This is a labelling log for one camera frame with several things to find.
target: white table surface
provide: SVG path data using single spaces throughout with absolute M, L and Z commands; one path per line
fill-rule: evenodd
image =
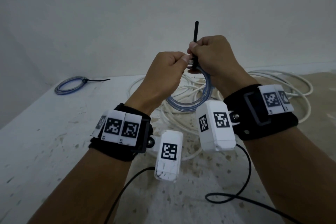
M 140 77 L 87 83 L 66 96 L 54 94 L 52 88 L 0 130 L 1 224 L 29 220 L 88 150 L 90 134 L 103 111 L 125 102 L 128 87 Z M 183 119 L 194 122 L 193 114 Z M 163 129 L 178 130 L 155 120 L 156 134 Z M 192 153 L 198 143 L 196 137 L 185 133 L 186 151 Z M 137 156 L 128 179 L 153 165 L 155 158 L 149 154 Z M 115 222 L 283 223 L 279 216 L 239 200 L 225 205 L 204 200 L 209 192 L 237 192 L 246 180 L 247 169 L 246 157 L 236 149 L 225 156 L 202 153 L 183 162 L 176 183 L 159 182 L 148 171 L 125 191 Z M 272 205 L 254 169 L 242 195 Z

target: wrist-mounted device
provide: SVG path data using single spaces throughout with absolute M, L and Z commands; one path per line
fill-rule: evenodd
M 281 85 L 254 84 L 224 99 L 233 131 L 243 141 L 295 127 L 297 117 Z
M 134 108 L 118 105 L 105 111 L 92 133 L 89 148 L 110 157 L 132 161 L 138 153 L 154 146 L 151 118 Z

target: coiled white cable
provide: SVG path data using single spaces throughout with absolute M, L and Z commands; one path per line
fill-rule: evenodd
M 305 83 L 308 86 L 308 88 L 309 88 L 308 92 L 306 92 L 306 93 L 300 92 L 288 80 L 286 80 L 284 78 L 281 78 L 280 76 L 277 76 L 274 73 L 281 73 L 281 74 L 284 74 L 284 75 L 288 75 L 288 76 L 297 78 L 298 80 L 302 81 L 303 83 Z M 249 72 L 249 74 L 254 75 L 254 76 L 260 76 L 260 77 L 268 78 L 268 79 L 274 80 L 276 82 L 280 82 L 281 84 L 289 87 L 291 89 L 291 92 L 286 92 L 286 95 L 289 98 L 291 98 L 291 97 L 302 97 L 307 104 L 306 114 L 302 119 L 299 120 L 299 123 L 302 123 L 309 118 L 312 108 L 311 108 L 309 100 L 306 98 L 306 96 L 313 93 L 313 86 L 305 78 L 303 78 L 299 75 L 296 75 L 294 73 L 282 72 L 282 71 L 278 71 L 278 70 L 254 70 L 254 71 Z M 191 78 L 187 75 L 182 75 L 182 77 L 183 77 L 183 79 L 185 79 L 187 81 L 187 85 L 179 86 L 176 90 L 176 93 L 173 94 L 172 96 L 174 98 L 177 97 L 176 100 L 179 100 L 179 101 L 182 100 L 182 99 L 188 98 L 188 97 L 191 97 L 193 100 L 195 100 L 197 98 L 197 94 L 199 93 L 199 91 L 203 91 L 203 88 L 205 87 L 205 81 L 204 82 L 200 81 L 200 80 L 196 81 L 197 79 L 203 79 L 203 78 Z M 142 81 L 143 79 L 144 79 L 144 77 L 142 77 L 140 79 L 137 79 L 135 82 L 133 82 L 131 84 L 131 86 L 128 88 L 128 91 L 127 91 L 127 97 L 128 98 L 131 95 L 132 87 L 136 83 Z M 218 99 L 218 100 L 221 100 L 221 101 L 224 100 L 219 91 L 217 91 L 215 95 L 213 94 L 212 98 Z M 175 114 L 186 114 L 185 112 L 180 112 L 180 111 L 177 111 L 177 110 L 173 109 L 171 106 L 169 106 L 166 103 L 166 101 L 163 101 L 162 105 L 158 108 L 158 110 L 160 111 L 160 118 L 165 123 L 173 124 L 176 127 L 178 127 L 179 129 L 181 129 L 181 130 L 183 130 L 187 133 L 198 136 L 198 130 L 196 129 L 197 126 L 192 127 L 191 125 L 189 125 L 189 124 L 183 122 L 182 120 L 179 120 L 179 119 L 176 118 Z M 199 150 L 197 150 L 195 153 L 191 154 L 190 156 L 182 158 L 181 161 L 186 161 L 186 160 L 192 159 L 192 158 L 196 157 L 201 151 L 202 151 L 202 149 L 200 148 Z M 153 154 L 152 151 L 148 151 L 148 152 L 150 153 L 150 155 L 152 155 L 154 157 L 157 156 L 157 154 Z

